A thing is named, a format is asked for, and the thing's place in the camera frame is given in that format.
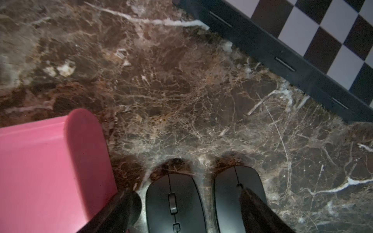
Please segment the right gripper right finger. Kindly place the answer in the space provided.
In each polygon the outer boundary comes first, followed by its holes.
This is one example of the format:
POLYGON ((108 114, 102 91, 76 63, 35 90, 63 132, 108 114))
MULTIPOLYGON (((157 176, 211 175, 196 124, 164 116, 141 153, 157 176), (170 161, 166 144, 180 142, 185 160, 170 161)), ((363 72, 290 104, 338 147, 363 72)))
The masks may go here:
POLYGON ((242 188, 239 200, 247 233, 295 233, 252 190, 242 188))

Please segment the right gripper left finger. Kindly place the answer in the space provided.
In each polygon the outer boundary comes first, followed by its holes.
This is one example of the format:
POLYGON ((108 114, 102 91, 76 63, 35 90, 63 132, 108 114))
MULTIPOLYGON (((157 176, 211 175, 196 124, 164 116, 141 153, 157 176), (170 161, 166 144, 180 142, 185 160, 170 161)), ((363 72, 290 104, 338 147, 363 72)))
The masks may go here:
POLYGON ((138 221, 142 210, 139 194, 125 189, 116 194, 80 233, 126 233, 138 221))

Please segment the black mouse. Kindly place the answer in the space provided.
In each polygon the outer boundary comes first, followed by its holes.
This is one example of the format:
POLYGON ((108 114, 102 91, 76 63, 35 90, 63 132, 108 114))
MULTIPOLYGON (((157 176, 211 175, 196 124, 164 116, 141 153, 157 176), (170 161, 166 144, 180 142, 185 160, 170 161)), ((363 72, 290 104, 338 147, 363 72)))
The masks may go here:
POLYGON ((217 174, 213 183, 213 211, 219 233, 244 233, 240 193, 251 189, 267 203, 262 181, 257 171, 247 166, 232 166, 217 174))
POLYGON ((165 175, 146 192, 150 233, 206 233, 203 204, 194 179, 185 174, 165 175))

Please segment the pink drawer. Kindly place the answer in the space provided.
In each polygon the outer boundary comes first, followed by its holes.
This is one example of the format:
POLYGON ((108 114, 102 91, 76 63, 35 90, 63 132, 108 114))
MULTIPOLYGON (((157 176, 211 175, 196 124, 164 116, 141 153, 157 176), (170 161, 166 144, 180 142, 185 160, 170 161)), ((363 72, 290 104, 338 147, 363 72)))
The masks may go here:
POLYGON ((1 232, 75 233, 117 191, 103 129, 88 110, 1 128, 1 232))

